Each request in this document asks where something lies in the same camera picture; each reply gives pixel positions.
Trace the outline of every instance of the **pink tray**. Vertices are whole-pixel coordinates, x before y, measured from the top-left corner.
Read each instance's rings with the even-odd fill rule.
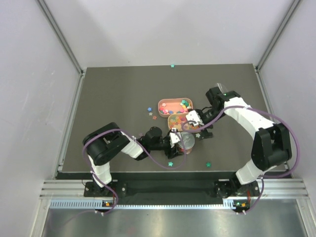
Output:
[[[160,100],[158,103],[158,113],[161,117],[167,118],[171,114],[163,114],[159,111],[159,108],[162,107],[162,104],[165,103],[166,107],[164,107],[166,110],[172,111],[173,114],[177,114],[178,111],[182,109],[182,106],[180,105],[182,100],[186,100],[191,104],[191,109],[193,109],[193,103],[192,100],[188,98],[177,98],[177,99],[163,99]],[[178,115],[186,115],[188,112],[179,113]]]

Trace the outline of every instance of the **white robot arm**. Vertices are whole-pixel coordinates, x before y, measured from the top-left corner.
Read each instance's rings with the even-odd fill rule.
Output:
[[[186,118],[194,126],[204,125],[212,121],[221,110],[230,106],[244,108],[230,108],[224,114],[236,120],[254,140],[251,159],[239,169],[230,179],[232,192],[242,185],[254,182],[265,172],[284,163],[292,157],[289,132],[283,124],[275,124],[260,114],[250,111],[250,106],[234,91],[222,93],[218,87],[210,89],[206,97],[212,108],[203,113],[192,110]]]

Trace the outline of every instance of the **white wall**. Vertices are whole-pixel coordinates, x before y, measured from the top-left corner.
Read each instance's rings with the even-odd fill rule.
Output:
[[[316,1],[304,0],[263,66],[274,112],[288,121],[301,145],[296,175],[316,209]]]
[[[292,0],[46,0],[82,67],[258,63]]]
[[[0,232],[28,236],[78,73],[34,0],[0,1]]]

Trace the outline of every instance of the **food container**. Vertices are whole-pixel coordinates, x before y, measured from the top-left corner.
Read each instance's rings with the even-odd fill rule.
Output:
[[[186,114],[173,114],[173,115],[170,115],[169,118],[168,118],[169,130],[171,128],[176,128],[179,132],[181,132],[182,131],[181,124],[184,123],[184,122],[187,122],[187,121],[188,120],[186,118]],[[186,125],[184,125],[184,128],[187,129],[187,130],[198,129],[199,126],[194,127],[191,124],[186,124]]]
[[[194,138],[194,135],[191,133],[181,132],[180,134],[181,134],[184,146],[185,146],[185,152],[188,155],[191,153],[196,140]],[[178,142],[177,145],[179,146],[180,151],[184,153],[182,142],[181,141]]]
[[[188,98],[177,98],[177,99],[162,99],[159,101],[158,103],[158,113],[161,117],[167,118],[169,117],[171,114],[164,114],[162,112],[160,112],[160,108],[164,108],[168,111],[172,111],[173,114],[177,114],[177,112],[179,112],[180,110],[182,110],[182,106],[180,105],[180,103],[182,102],[182,100],[187,101],[190,106],[191,109],[193,109],[193,103],[192,100],[188,99]],[[184,112],[184,113],[178,113],[178,115],[186,115],[188,112]]]

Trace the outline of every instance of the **tin can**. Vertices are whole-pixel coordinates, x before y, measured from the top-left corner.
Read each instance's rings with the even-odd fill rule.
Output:
[[[186,154],[188,155],[188,154],[191,153],[196,140],[194,138],[194,135],[191,134],[191,133],[180,132],[180,134],[181,134],[181,137],[182,137],[185,149],[183,148],[183,145],[182,145],[181,141],[178,142],[177,145],[179,146],[179,149],[180,149],[181,152],[184,153],[184,150],[185,150]]]

